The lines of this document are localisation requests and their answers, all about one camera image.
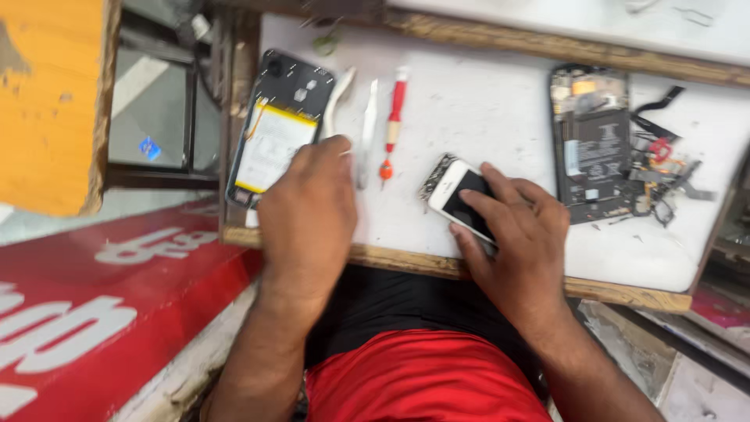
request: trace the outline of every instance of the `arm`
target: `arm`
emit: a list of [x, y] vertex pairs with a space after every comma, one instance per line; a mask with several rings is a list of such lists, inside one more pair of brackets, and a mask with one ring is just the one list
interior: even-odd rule
[[487, 220], [499, 248], [490, 258], [472, 233], [451, 224], [475, 282], [539, 356], [550, 392], [569, 422], [663, 421], [653, 404], [602, 353], [563, 294], [568, 210], [525, 179], [484, 163], [496, 199], [460, 196]]
[[258, 209], [265, 267], [256, 303], [208, 404], [210, 422], [289, 420], [305, 337], [346, 263], [357, 222], [344, 137], [303, 146]]

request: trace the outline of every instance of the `phone parts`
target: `phone parts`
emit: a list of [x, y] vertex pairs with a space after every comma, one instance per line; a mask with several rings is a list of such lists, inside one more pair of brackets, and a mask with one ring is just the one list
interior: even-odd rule
[[471, 230], [480, 239], [494, 244], [495, 239], [485, 220], [459, 197], [462, 189], [493, 196], [479, 170], [451, 153], [440, 157], [435, 168], [419, 189], [418, 197], [441, 216]]
[[278, 50], [263, 54], [226, 187], [226, 200], [254, 209], [303, 145], [317, 141], [333, 75]]
[[571, 224], [629, 214], [628, 75], [563, 65], [550, 78], [558, 199]]

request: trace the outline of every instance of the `black flex cable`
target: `black flex cable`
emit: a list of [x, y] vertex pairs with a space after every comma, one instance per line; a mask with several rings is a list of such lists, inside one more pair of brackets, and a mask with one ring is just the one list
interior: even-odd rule
[[680, 136], [655, 124], [654, 122], [651, 122], [648, 119], [641, 117], [640, 114], [648, 110], [660, 110], [662, 108], [666, 108], [666, 106], [668, 106], [672, 102], [672, 100], [674, 100], [675, 97], [684, 90], [685, 88], [681, 86], [673, 86], [672, 89], [670, 89], [670, 91], [660, 101], [644, 104], [635, 109], [635, 112], [630, 115], [630, 120], [635, 122], [636, 125], [642, 127], [645, 131], [653, 134], [657, 138], [663, 137], [667, 139], [668, 143], [673, 143], [675, 140], [678, 140]]

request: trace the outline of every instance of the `blue sticker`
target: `blue sticker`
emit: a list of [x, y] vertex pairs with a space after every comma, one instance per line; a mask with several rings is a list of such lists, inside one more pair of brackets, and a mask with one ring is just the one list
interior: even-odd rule
[[151, 140], [151, 137], [144, 139], [138, 148], [145, 154], [149, 161], [154, 161], [161, 155], [161, 148]]

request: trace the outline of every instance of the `white iphone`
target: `white iphone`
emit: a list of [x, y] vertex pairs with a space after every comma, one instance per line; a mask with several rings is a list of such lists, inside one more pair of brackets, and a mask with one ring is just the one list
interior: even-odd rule
[[433, 169], [421, 187], [419, 197], [442, 216], [471, 230], [480, 239], [495, 244], [495, 237], [485, 220], [466, 205], [458, 192], [461, 189], [480, 191], [494, 197], [490, 186], [482, 178], [479, 170], [469, 166], [451, 153], [446, 153]]

